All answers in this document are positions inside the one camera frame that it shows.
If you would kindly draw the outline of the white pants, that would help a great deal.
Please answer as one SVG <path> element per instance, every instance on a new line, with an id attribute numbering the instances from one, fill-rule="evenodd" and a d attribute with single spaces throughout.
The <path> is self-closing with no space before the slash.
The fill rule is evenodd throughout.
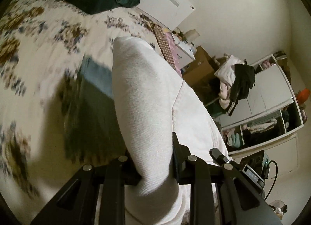
<path id="1" fill-rule="evenodd" d="M 172 173 L 172 137 L 211 164 L 210 149 L 228 150 L 193 89 L 146 41 L 114 40 L 112 89 L 125 145 L 142 177 L 125 188 L 126 224 L 182 224 L 190 187 Z"/>

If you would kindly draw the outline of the white wardrobe shelf unit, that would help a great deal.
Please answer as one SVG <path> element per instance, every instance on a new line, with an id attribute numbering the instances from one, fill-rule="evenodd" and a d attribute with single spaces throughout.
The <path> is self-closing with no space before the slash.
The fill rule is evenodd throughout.
<path id="1" fill-rule="evenodd" d="M 227 147 L 232 156 L 277 144 L 304 126 L 292 86 L 275 56 L 270 54 L 252 66 L 255 86 L 248 97 L 238 102 L 231 116 L 216 118 L 221 130 L 240 134 L 242 145 Z"/>

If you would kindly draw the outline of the white and black clothes heap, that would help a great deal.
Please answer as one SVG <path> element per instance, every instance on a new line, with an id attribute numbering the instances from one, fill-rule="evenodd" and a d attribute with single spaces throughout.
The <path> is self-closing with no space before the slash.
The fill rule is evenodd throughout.
<path id="1" fill-rule="evenodd" d="M 225 62 L 215 72 L 220 81 L 219 104 L 228 116 L 240 100 L 246 99 L 255 86 L 255 68 L 233 55 L 225 54 Z"/>

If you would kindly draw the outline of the cardboard box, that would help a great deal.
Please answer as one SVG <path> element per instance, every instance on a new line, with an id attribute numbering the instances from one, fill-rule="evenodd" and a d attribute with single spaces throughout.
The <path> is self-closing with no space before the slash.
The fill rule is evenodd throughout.
<path id="1" fill-rule="evenodd" d="M 200 101 L 206 105 L 219 98 L 220 80 L 215 76 L 218 67 L 203 47 L 198 46 L 196 50 L 195 60 L 187 65 L 182 76 Z"/>

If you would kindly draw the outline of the blue folded garment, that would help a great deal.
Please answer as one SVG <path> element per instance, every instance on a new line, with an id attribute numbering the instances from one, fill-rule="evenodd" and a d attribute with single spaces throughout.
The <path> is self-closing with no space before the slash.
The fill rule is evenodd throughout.
<path id="1" fill-rule="evenodd" d="M 112 72 L 105 65 L 100 65 L 90 55 L 84 55 L 79 75 L 94 85 L 109 98 L 113 98 Z"/>

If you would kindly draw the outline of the white nightstand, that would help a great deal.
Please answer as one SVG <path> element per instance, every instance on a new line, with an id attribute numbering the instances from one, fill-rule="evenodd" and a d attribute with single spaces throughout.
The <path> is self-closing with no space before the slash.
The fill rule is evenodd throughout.
<path id="1" fill-rule="evenodd" d="M 177 51 L 179 58 L 183 60 L 189 59 L 190 61 L 194 61 L 195 56 L 193 54 L 191 47 L 187 43 L 181 41 L 175 34 L 171 33 L 171 35 L 176 45 L 176 48 L 177 48 L 176 51 Z"/>

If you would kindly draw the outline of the pink bed sheet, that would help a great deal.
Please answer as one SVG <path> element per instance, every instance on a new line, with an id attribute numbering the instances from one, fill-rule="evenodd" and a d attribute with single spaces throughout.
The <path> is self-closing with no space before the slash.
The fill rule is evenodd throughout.
<path id="1" fill-rule="evenodd" d="M 167 39 L 168 44 L 169 44 L 169 48 L 170 48 L 170 51 L 171 51 L 171 55 L 172 55 L 172 58 L 173 58 L 173 63 L 174 63 L 174 67 L 176 69 L 176 72 L 182 78 L 181 68 L 180 68 L 180 65 L 179 65 L 179 57 L 178 57 L 178 54 L 177 54 L 177 51 L 176 51 L 177 48 L 176 48 L 173 36 L 169 32 L 166 32 L 165 36 L 166 36 L 166 39 Z"/>

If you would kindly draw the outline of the brown checkered blanket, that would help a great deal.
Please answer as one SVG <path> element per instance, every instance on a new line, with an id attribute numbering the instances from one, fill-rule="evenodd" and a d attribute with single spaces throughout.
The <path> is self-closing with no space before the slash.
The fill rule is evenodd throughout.
<path id="1" fill-rule="evenodd" d="M 176 73 L 182 78 L 180 68 L 176 65 L 176 60 L 174 58 L 173 52 L 171 50 L 166 33 L 163 31 L 162 27 L 157 24 L 153 25 L 153 33 L 156 37 L 160 50 L 164 59 L 167 63 L 176 71 Z"/>

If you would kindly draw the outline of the floral fleece blanket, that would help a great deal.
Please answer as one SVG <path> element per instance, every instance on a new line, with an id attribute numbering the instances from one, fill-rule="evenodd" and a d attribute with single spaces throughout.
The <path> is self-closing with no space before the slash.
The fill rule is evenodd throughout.
<path id="1" fill-rule="evenodd" d="M 78 170 L 65 154 L 63 115 L 84 56 L 113 64 L 119 36 L 159 51 L 136 8 L 89 15 L 63 0 L 12 0 L 1 18 L 1 194 L 21 224 Z"/>

